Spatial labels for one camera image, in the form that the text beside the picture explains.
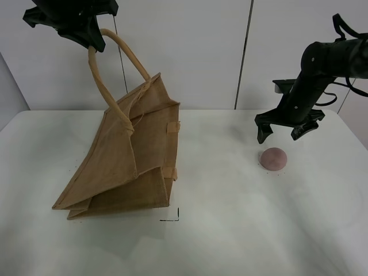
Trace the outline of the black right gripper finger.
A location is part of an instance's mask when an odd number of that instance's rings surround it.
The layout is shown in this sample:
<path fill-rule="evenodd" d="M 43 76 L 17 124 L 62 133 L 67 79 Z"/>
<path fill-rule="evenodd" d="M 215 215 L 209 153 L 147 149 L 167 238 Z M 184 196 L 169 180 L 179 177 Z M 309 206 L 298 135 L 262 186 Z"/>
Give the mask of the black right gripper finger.
<path fill-rule="evenodd" d="M 322 110 L 312 109 L 301 122 L 293 125 L 291 132 L 293 140 L 298 140 L 308 132 L 317 129 L 319 127 L 318 121 L 321 121 L 324 117 L 325 114 Z"/>
<path fill-rule="evenodd" d="M 258 127 L 257 141 L 259 144 L 263 144 L 265 140 L 271 134 L 273 134 L 271 125 L 278 125 L 279 114 L 276 110 L 270 110 L 262 114 L 257 114 L 255 116 L 255 123 Z"/>

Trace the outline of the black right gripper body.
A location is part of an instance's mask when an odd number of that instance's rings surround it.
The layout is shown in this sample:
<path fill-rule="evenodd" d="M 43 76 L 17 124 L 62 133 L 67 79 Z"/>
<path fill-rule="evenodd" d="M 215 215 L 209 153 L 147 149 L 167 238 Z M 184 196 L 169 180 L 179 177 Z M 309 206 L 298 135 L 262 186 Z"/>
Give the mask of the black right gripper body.
<path fill-rule="evenodd" d="M 334 76 L 303 72 L 296 79 L 275 80 L 275 85 L 283 94 L 276 108 L 280 119 L 287 124 L 302 123 L 324 90 L 334 81 Z"/>

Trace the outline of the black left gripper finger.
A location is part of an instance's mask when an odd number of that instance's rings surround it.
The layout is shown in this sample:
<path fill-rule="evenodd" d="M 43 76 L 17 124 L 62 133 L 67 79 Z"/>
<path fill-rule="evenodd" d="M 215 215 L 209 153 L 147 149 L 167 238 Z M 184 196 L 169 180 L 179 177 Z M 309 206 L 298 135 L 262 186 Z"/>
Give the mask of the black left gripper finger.
<path fill-rule="evenodd" d="M 55 7 L 33 7 L 27 9 L 22 18 L 34 28 L 36 25 L 45 25 L 53 28 L 59 27 L 59 12 Z"/>
<path fill-rule="evenodd" d="M 98 52 L 105 49 L 105 41 L 98 26 L 97 17 L 88 17 L 84 23 L 57 31 L 60 37 L 72 40 L 85 48 L 93 47 Z"/>

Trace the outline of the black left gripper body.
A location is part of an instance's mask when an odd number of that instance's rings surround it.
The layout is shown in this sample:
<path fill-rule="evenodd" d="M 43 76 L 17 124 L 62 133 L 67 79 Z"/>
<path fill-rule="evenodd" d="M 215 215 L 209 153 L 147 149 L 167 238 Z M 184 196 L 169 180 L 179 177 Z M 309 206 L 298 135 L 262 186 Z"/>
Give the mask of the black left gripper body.
<path fill-rule="evenodd" d="M 115 0 L 35 0 L 37 8 L 53 21 L 74 20 L 103 14 L 117 15 Z"/>

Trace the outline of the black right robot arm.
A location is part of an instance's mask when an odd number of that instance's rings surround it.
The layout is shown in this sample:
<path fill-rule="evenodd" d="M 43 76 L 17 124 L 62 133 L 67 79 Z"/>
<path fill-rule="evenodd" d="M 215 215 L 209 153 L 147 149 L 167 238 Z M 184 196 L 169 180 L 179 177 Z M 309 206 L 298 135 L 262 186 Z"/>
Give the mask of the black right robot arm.
<path fill-rule="evenodd" d="M 282 98 L 275 109 L 256 115 L 258 143 L 262 144 L 273 133 L 272 125 L 291 127 L 293 140 L 317 129 L 325 114 L 314 107 L 322 106 L 319 98 L 337 78 L 344 78 L 345 87 L 367 97 L 366 92 L 354 88 L 350 82 L 352 78 L 367 79 L 367 39 L 309 45 L 302 55 L 298 77 L 273 81 Z"/>

